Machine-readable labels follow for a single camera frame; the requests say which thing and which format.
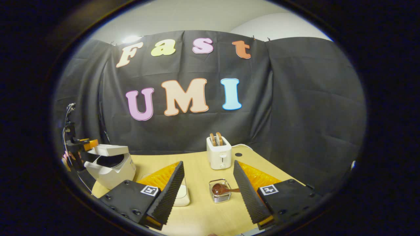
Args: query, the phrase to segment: ceiling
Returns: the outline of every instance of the ceiling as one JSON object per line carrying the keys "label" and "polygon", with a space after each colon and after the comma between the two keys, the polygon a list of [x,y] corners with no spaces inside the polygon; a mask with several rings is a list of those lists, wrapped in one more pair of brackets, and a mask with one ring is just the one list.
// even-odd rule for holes
{"label": "ceiling", "polygon": [[290,12],[265,0],[154,0],[109,21],[93,35],[120,44],[126,37],[178,30],[230,32],[260,16]]}

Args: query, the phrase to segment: brown spoon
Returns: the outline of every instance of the brown spoon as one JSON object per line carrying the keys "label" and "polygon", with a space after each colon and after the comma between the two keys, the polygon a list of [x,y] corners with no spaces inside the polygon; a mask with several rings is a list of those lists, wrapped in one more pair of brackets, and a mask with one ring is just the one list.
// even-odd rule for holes
{"label": "brown spoon", "polygon": [[215,184],[211,191],[214,195],[222,195],[227,192],[240,192],[239,189],[228,189],[223,184]]}

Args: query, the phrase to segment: wire basket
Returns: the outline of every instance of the wire basket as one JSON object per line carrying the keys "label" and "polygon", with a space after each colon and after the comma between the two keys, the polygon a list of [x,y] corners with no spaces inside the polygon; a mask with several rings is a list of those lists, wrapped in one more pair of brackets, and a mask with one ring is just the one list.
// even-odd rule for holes
{"label": "wire basket", "polygon": [[213,192],[211,191],[213,186],[215,184],[223,184],[225,185],[228,189],[231,189],[231,186],[229,185],[229,183],[227,182],[227,180],[221,178],[221,179],[216,179],[216,180],[212,180],[209,182],[209,190],[210,190],[210,195],[213,199],[213,201],[215,203],[220,203],[220,202],[226,202],[231,198],[231,194],[232,192],[227,192],[225,194],[222,195],[214,195]]}

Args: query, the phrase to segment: white toaster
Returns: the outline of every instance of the white toaster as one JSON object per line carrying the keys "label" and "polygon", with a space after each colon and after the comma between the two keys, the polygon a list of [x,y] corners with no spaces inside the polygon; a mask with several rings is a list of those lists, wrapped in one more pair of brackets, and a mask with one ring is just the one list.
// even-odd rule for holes
{"label": "white toaster", "polygon": [[232,146],[221,136],[223,145],[214,146],[210,137],[207,137],[207,157],[210,167],[213,170],[222,170],[229,168],[232,161]]}

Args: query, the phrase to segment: wooden table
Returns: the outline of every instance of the wooden table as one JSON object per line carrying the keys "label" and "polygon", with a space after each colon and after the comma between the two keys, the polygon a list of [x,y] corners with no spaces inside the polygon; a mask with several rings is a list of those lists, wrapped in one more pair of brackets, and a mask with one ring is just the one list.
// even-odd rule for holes
{"label": "wooden table", "polygon": [[[232,193],[231,199],[222,203],[214,203],[210,196],[209,181],[211,180],[224,178],[231,188],[238,188],[233,175],[235,160],[264,171],[281,181],[293,178],[244,146],[232,148],[232,165],[224,170],[210,168],[207,152],[132,155],[131,157],[137,167],[133,181],[138,181],[144,174],[153,173],[177,161],[184,162],[186,186],[191,202],[184,207],[173,207],[168,223],[161,231],[156,230],[169,236],[206,236],[211,233],[219,236],[233,236],[257,228],[257,224],[251,222],[240,193]],[[96,182],[92,194],[99,198],[108,191],[109,189]]]}

